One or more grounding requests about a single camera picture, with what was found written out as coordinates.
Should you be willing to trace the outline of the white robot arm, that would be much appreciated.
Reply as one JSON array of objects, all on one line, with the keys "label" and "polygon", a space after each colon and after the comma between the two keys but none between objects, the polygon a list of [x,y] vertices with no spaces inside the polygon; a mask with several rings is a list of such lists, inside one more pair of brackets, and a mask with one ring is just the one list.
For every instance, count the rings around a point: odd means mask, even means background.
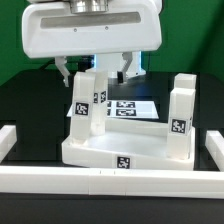
[{"label": "white robot arm", "polygon": [[27,0],[22,46],[30,58],[52,58],[64,77],[66,59],[94,57],[93,66],[124,82],[143,75],[141,54],[162,43],[163,0]]}]

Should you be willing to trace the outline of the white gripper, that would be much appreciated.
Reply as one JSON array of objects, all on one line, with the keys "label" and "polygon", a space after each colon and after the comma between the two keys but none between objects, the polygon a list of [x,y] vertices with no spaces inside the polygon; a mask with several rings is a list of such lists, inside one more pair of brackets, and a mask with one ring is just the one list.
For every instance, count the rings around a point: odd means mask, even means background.
[{"label": "white gripper", "polygon": [[67,59],[123,53],[119,84],[137,51],[155,51],[162,43],[162,0],[109,0],[105,12],[73,13],[68,1],[34,2],[22,15],[22,46],[30,58],[56,57],[55,65],[69,86]]}]

